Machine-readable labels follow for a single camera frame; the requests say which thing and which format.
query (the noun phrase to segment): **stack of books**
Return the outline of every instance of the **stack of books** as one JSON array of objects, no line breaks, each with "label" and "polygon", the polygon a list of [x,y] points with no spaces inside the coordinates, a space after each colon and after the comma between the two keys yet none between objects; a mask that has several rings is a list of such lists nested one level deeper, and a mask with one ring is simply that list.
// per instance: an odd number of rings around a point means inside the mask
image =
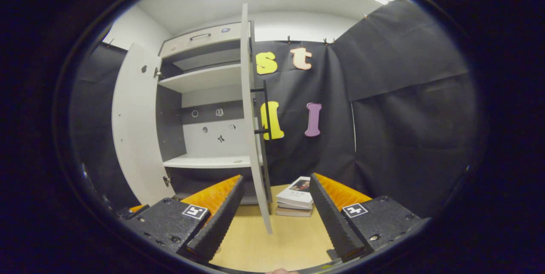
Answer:
[{"label": "stack of books", "polygon": [[277,216],[311,216],[314,204],[308,190],[310,177],[299,177],[289,187],[278,193]]}]

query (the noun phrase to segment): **cabinet door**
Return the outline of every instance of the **cabinet door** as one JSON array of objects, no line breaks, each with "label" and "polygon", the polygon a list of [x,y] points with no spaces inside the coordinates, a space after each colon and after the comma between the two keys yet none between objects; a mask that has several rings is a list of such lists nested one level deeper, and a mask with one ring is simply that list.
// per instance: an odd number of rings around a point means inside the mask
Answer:
[{"label": "cabinet door", "polygon": [[119,70],[112,103],[117,160],[136,198],[149,205],[175,195],[163,180],[167,173],[155,124],[158,77],[154,72],[160,66],[160,57],[133,43]]},{"label": "cabinet door", "polygon": [[[242,25],[248,25],[248,5],[243,4],[242,8]],[[240,69],[241,69],[241,82],[242,82],[242,101],[244,109],[244,122],[245,122],[245,139],[248,144],[250,155],[250,167],[252,169],[253,185],[255,186],[255,194],[257,196],[257,203],[259,204],[259,210],[265,223],[267,232],[272,234],[273,228],[269,218],[269,205],[267,203],[267,195],[265,194],[265,186],[263,181],[263,174],[259,167],[258,159],[258,143],[255,138],[254,130],[255,119],[253,112],[253,94],[250,89],[253,88],[253,68],[250,66],[250,41],[248,28],[241,28],[240,35]]]}]

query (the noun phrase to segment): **cabinet shelf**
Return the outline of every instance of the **cabinet shelf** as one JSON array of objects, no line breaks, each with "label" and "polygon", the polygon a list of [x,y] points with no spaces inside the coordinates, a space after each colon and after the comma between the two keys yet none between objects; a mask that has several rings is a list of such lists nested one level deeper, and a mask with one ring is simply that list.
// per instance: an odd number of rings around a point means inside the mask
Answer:
[{"label": "cabinet shelf", "polygon": [[182,94],[202,89],[240,85],[240,64],[197,70],[161,80],[158,84]]},{"label": "cabinet shelf", "polygon": [[[185,169],[229,169],[234,167],[250,167],[250,156],[222,156],[222,157],[195,157],[183,154],[180,157],[163,162],[165,167]],[[259,156],[259,165],[263,165],[263,158]]]}]

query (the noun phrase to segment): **drawer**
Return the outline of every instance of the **drawer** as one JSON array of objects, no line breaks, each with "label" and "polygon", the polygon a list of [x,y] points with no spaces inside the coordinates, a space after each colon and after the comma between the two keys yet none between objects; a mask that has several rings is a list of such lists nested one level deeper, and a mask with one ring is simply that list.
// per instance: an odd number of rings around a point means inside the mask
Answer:
[{"label": "drawer", "polygon": [[205,28],[167,40],[163,43],[159,56],[167,58],[189,49],[240,39],[241,24],[237,22]]}]

